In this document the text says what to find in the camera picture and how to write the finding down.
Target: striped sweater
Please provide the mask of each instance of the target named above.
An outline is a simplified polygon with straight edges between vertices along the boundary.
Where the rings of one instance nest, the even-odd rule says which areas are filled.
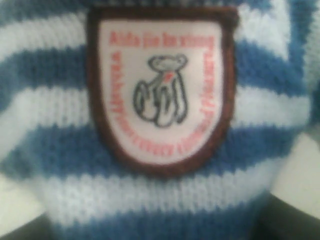
[[[86,84],[97,3],[237,7],[233,119],[203,167],[145,176],[101,142]],[[296,136],[320,132],[319,36],[318,0],[1,0],[0,170],[31,183],[56,239],[249,239]]]

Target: knit fabric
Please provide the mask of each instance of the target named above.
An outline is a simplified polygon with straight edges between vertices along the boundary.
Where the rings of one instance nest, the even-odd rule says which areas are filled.
[[[102,143],[86,85],[86,17],[97,3],[237,7],[233,120],[202,168],[147,177]],[[319,8],[317,0],[0,1],[0,169],[31,183],[56,239],[249,239],[295,137],[310,122],[320,129]]]

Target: patch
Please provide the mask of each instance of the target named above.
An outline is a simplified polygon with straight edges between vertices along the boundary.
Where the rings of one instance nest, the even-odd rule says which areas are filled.
[[[173,177],[213,156],[234,109],[237,22],[233,7],[91,11],[90,105],[117,160]]]

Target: brown patch border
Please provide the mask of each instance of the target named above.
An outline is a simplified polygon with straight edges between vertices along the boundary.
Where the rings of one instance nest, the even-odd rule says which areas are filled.
[[[183,20],[211,21],[222,27],[222,53],[224,65],[223,107],[221,118],[209,140],[194,155],[167,165],[142,163],[129,156],[121,147],[108,123],[101,93],[101,67],[99,59],[99,25],[103,20]],[[90,11],[87,21],[87,78],[89,101],[94,120],[103,140],[115,157],[135,171],[158,177],[175,177],[196,170],[222,143],[234,112],[236,70],[233,33],[239,21],[235,7],[97,7]]]

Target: teddy bear logo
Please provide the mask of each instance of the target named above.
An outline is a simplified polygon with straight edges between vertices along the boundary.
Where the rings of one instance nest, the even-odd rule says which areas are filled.
[[[150,82],[140,80],[133,94],[134,110],[142,120],[159,128],[184,122],[188,103],[180,71],[187,63],[184,54],[156,55],[148,60],[149,67],[158,74]]]

